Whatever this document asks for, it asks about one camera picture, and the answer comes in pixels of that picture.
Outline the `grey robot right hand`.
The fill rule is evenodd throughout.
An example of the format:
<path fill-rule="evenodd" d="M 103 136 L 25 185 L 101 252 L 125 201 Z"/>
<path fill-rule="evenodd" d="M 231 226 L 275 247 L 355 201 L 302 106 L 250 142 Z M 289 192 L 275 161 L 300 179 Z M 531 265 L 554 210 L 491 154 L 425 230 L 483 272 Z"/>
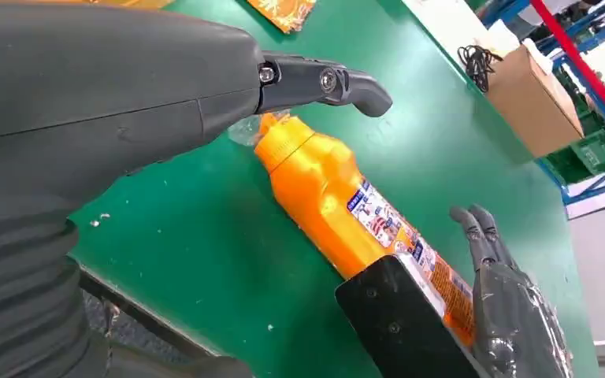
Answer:
<path fill-rule="evenodd" d="M 572 354 L 550 302 L 521 270 L 485 208 L 453 207 L 469 244 L 473 355 L 492 377 L 571 377 Z"/>

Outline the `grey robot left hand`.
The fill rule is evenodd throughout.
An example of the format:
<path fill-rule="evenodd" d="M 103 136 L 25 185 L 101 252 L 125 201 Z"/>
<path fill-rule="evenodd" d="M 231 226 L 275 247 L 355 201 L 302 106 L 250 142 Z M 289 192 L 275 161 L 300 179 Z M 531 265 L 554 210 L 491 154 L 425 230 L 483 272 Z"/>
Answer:
<path fill-rule="evenodd" d="M 116 179 L 254 114 L 392 105 L 370 75 L 179 13 L 0 2 L 0 231 L 63 223 Z"/>

